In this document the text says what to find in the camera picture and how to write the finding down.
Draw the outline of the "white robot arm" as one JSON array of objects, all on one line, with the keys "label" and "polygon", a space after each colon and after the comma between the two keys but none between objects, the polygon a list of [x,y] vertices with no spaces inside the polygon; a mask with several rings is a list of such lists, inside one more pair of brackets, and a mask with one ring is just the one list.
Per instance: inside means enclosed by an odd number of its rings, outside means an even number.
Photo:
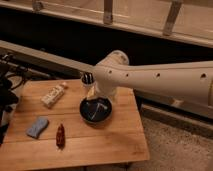
[{"label": "white robot arm", "polygon": [[93,67],[92,74],[95,85],[88,99],[109,98],[117,87],[127,87],[213,106],[213,61],[130,66],[128,56],[114,50]]}]

